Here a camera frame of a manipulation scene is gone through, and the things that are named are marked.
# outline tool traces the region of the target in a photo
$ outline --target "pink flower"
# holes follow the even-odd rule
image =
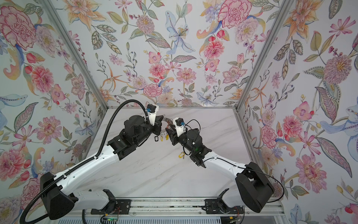
[[[55,87],[51,89],[51,97],[54,102],[62,101],[66,99],[65,95],[63,94],[61,87],[58,84],[55,84]]]
[[[7,178],[13,179],[20,171],[25,162],[25,156],[21,151],[9,149],[3,151],[0,156],[0,178],[5,181]]]
[[[76,39],[76,38],[78,37],[78,34],[77,34],[77,33],[75,33],[74,35],[72,35],[72,31],[69,30],[69,31],[68,31],[68,34],[69,34],[69,36],[71,37],[72,40],[79,40],[79,39]]]
[[[115,65],[121,65],[124,63],[124,61],[122,61],[122,59],[119,59],[117,56],[111,54],[110,55],[110,61]]]
[[[317,155],[321,154],[321,152],[315,148],[315,147],[318,147],[319,144],[312,143],[312,141],[315,139],[315,136],[311,135],[310,138],[308,138],[308,132],[304,132],[304,133],[305,133],[305,138],[302,138],[301,136],[299,136],[301,141],[304,143],[303,148],[306,148],[308,146],[308,149],[310,150],[310,152],[312,154],[314,154],[313,152],[317,153]]]
[[[43,122],[39,122],[38,125],[41,128],[37,128],[34,132],[37,132],[37,138],[39,140],[43,140],[44,144],[51,143],[52,138],[61,137],[61,129],[59,126],[61,122],[55,118],[55,116],[51,116],[50,119],[43,118]]]
[[[236,28],[236,35],[235,35],[235,41],[236,43],[248,40],[251,38],[258,26],[258,21],[254,18],[249,18],[242,22],[237,28]]]
[[[32,125],[29,125],[27,127],[27,131],[25,130],[24,127],[22,127],[21,132],[23,135],[20,135],[18,133],[14,134],[15,138],[19,138],[21,140],[13,142],[13,146],[21,144],[20,148],[23,148],[25,146],[26,142],[31,142],[31,139],[29,139],[29,137],[35,132],[35,130],[37,130],[37,129],[34,129],[33,131],[31,131],[31,129],[32,129]]]
[[[65,110],[67,113],[71,114],[76,111],[77,104],[75,103],[65,103]]]
[[[176,74],[176,79],[179,82],[183,81],[183,83],[189,85],[197,78],[195,74],[196,72],[194,72],[191,68],[184,68],[184,70],[180,68],[179,72]]]
[[[204,55],[207,59],[218,58],[224,52],[223,43],[219,40],[210,42],[204,51]]]
[[[312,185],[312,190],[319,193],[321,189],[327,190],[327,183],[323,180],[327,178],[327,173],[320,170],[322,164],[315,164],[315,161],[316,157],[313,154],[311,154],[311,157],[303,155],[302,160],[296,159],[296,166],[300,169],[298,171],[298,182],[305,184],[307,190],[310,190]]]
[[[45,69],[43,66],[37,66],[31,73],[31,81],[35,88],[42,93],[49,92],[52,88],[53,75],[50,70]]]
[[[301,103],[296,109],[293,110],[293,114],[301,120],[309,120],[312,118],[310,114],[311,108],[308,105],[307,101]]]
[[[206,68],[205,70],[214,72],[219,65],[219,61],[220,61],[219,59],[208,61],[208,63],[206,63],[206,65],[205,65],[205,68]]]
[[[340,84],[348,77],[352,60],[347,55],[333,57],[327,61],[323,70],[324,80],[329,84]]]
[[[262,114],[262,122],[266,125],[266,126],[272,126],[274,120],[276,117],[276,112],[267,109],[264,111],[264,113]]]
[[[161,55],[160,53],[156,54],[154,52],[149,52],[149,63],[153,64],[153,63],[158,63],[160,62],[161,59]]]
[[[147,15],[142,15],[141,17],[139,17],[137,19],[136,24],[144,34],[151,34],[154,31],[153,20]]]
[[[24,187],[21,195],[21,209],[25,209],[31,200],[40,192],[40,178],[43,174],[39,174],[37,178],[30,178],[29,183]],[[40,200],[32,206],[32,209],[40,204]]]
[[[35,27],[30,18],[13,6],[1,7],[0,31],[12,45],[19,45],[24,50],[33,47],[36,40]]]
[[[71,82],[73,86],[71,92],[77,95],[79,100],[82,100],[84,96],[84,80],[82,74],[80,74],[78,78],[75,77],[71,79]]]
[[[298,137],[302,132],[302,123],[294,115],[286,116],[283,129],[289,137]]]
[[[251,2],[248,0],[226,0],[220,8],[218,21],[222,21],[223,27],[238,26],[248,16],[251,10]]]
[[[149,68],[149,73],[151,73],[155,77],[160,77],[164,74],[165,67],[161,63],[155,63]]]
[[[247,69],[239,69],[238,67],[232,66],[229,71],[224,71],[224,81],[223,83],[231,83],[235,80],[239,79],[241,76],[245,75],[247,72]]]
[[[206,82],[208,82],[210,84],[217,82],[216,78],[214,78],[212,74],[205,76],[205,80],[206,80]]]
[[[273,130],[270,126],[265,125],[261,129],[262,133],[262,141],[266,144],[268,148],[273,148],[276,146],[276,137],[275,130]]]
[[[355,20],[353,20],[352,22],[350,22],[349,24],[347,24],[350,20],[350,16],[348,16],[344,23],[342,24],[342,19],[338,19],[338,26],[336,24],[332,24],[331,25],[331,28],[334,29],[334,30],[330,30],[329,32],[330,33],[335,33],[335,32],[338,32],[336,34],[336,37],[338,37],[340,35],[340,33],[342,32],[343,34],[346,34],[346,33],[352,33],[352,31],[350,29],[347,29],[348,27],[352,26],[355,24]]]
[[[116,5],[119,5],[118,8],[121,8],[124,6],[124,8],[127,8],[127,5],[130,5],[132,2],[127,0],[117,0],[118,2],[115,2]]]
[[[149,97],[159,96],[162,92],[162,88],[158,84],[149,84],[143,89],[143,93]]]

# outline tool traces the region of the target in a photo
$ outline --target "white marble surface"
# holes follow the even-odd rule
[[[88,153],[97,152],[103,133],[114,109],[109,109]],[[141,109],[123,108],[115,118],[107,141],[124,128],[124,121],[139,114]],[[160,109],[159,115],[197,119],[201,125],[203,144],[233,161],[250,162],[243,138],[232,109]],[[198,127],[195,121],[192,128]],[[182,146],[170,140],[154,141],[154,134],[126,158],[108,166],[81,186],[81,190],[109,189],[115,197],[213,197],[236,183],[220,173],[196,166],[189,156],[179,159]]]

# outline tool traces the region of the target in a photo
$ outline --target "floral wallpaper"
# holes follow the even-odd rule
[[[240,108],[292,224],[358,224],[355,0],[295,0]]]
[[[84,158],[105,111],[37,0],[0,1],[0,59],[0,223],[12,224],[44,173]]]
[[[233,106],[280,7],[279,0],[52,2],[109,106],[127,99]]]

